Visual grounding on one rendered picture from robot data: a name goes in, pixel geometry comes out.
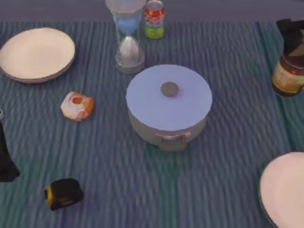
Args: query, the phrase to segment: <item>brown jar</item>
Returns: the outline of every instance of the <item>brown jar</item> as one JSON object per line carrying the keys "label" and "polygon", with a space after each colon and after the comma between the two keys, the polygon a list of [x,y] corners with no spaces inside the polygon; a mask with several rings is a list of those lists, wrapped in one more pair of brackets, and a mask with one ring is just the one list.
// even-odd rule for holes
{"label": "brown jar", "polygon": [[281,56],[273,77],[272,86],[274,91],[286,97],[299,94],[304,85],[304,55]]}

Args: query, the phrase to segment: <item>red and green can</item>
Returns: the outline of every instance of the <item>red and green can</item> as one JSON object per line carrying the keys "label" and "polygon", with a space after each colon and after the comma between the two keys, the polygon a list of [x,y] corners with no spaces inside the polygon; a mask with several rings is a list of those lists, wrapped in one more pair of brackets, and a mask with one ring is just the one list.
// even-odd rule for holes
{"label": "red and green can", "polygon": [[159,39],[164,34],[165,8],[159,0],[147,2],[145,9],[145,34],[150,39]]}

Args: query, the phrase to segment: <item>table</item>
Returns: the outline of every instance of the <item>table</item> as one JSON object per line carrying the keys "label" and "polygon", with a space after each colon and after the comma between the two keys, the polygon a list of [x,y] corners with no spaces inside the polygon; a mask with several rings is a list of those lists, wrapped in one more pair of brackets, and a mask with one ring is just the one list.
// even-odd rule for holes
{"label": "table", "polygon": [[[21,176],[0,183],[3,228],[270,228],[258,181],[275,157],[304,148],[300,100],[270,86],[281,40],[272,24],[168,23],[161,40],[142,36],[146,66],[174,63],[204,76],[213,92],[206,128],[184,153],[162,153],[132,130],[125,92],[133,76],[115,69],[113,23],[0,23],[0,44],[49,26],[76,43],[67,73],[40,85],[0,75],[9,152]],[[72,122],[69,91],[95,99],[92,116]],[[51,212],[43,190],[77,179],[82,203]]]}

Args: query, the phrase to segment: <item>hourglass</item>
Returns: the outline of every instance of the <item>hourglass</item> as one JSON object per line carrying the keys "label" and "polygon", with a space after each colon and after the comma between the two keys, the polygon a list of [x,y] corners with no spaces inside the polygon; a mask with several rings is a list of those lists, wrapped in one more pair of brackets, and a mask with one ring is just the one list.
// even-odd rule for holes
{"label": "hourglass", "polygon": [[139,23],[146,0],[105,0],[105,4],[116,25],[116,67],[124,74],[138,73],[144,67],[144,53],[139,44]]}

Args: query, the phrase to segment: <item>purple lid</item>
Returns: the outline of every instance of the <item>purple lid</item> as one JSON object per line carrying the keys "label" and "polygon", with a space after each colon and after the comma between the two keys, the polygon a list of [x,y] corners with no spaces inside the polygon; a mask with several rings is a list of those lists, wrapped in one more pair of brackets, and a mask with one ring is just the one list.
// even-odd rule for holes
{"label": "purple lid", "polygon": [[159,65],[135,76],[127,88],[126,100],[130,112],[143,124],[178,131],[207,116],[212,93],[195,71],[178,65]]}

